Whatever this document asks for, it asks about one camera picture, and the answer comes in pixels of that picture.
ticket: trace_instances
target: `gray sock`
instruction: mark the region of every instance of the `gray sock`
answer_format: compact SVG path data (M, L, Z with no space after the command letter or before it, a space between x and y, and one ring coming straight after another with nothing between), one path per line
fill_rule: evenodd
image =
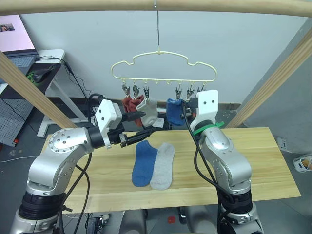
M172 182L172 162L175 156L173 145L163 143L157 152L151 187L157 190L168 189Z
M143 111L146 113L145 116L141 117L142 124L144 127L151 126L155 123L158 112L157 112L157 101L150 97L149 99L145 98L137 107L137 111Z

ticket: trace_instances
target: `sock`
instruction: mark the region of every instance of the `sock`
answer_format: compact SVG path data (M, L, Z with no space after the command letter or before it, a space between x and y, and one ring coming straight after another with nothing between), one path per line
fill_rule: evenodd
M123 100L121 100L121 103L126 113L130 112L129 103L131 100L132 98L130 97L130 95L126 96Z
M145 116L141 117L142 123L145 127L151 126L155 123L158 112L157 112L157 101L154 98L145 98L137 107L137 111L143 111L146 113Z
M130 112L137 111L137 106L143 101L143 99L144 99L144 96L143 96L143 95L140 95L140 96L138 96L136 99L130 100L130 102L129 102L129 109L130 109ZM140 118L136 119L136 120L135 120L135 123L136 123L137 126L139 126L139 127L141 127L141 126L143 125Z
M175 156L173 145L163 143L157 152L154 171L151 180L153 189L168 189L172 182L172 162Z
M136 145L136 162L132 170L132 183L137 187L148 185L152 179L157 149L145 140Z
M182 100L167 100L167 121L173 125L183 125L184 120L181 119Z

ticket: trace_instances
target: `keyboard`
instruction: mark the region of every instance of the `keyboard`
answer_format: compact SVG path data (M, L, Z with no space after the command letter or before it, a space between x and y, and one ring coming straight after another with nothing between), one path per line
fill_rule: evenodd
M34 56L23 56L9 59L16 67L20 68L20 67L29 67L33 58Z

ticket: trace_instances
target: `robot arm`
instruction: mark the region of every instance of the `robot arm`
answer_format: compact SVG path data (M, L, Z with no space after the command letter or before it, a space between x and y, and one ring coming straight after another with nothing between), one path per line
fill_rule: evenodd
M95 148L112 144L121 147L149 137L155 130L148 129L127 137L123 121L144 116L143 112L121 114L117 104L103 100L96 112L98 126L86 129L61 129L49 139L44 152L32 163L26 193L15 214L10 234L55 234L58 212L62 209L65 190L77 162Z
M201 150L214 169L218 185L234 201L220 193L222 212L230 211L221 220L223 234L261 234L263 228L251 195L251 166L229 139L216 125L218 91L198 92L190 101L196 112L190 128L200 134Z

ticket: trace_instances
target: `wooden table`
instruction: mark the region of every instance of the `wooden table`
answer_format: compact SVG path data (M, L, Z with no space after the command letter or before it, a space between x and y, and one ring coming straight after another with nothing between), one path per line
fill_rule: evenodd
M223 131L252 166L253 201L300 196L269 128L236 128ZM193 164L195 145L187 130L158 131L153 133L148 141L155 148L163 142L175 147L173 181L170 188L157 191L150 185L138 188L132 184L131 173L135 163L136 144L125 148L115 145L110 150L103 147L93 152L87 170L91 189L86 212L217 203L215 188L195 171ZM197 159L201 171L208 175L201 158ZM87 156L78 164L83 167L86 161ZM79 173L80 171L75 169L68 188ZM81 211L86 188L86 179L83 177L66 201L66 206L72 208L74 213Z

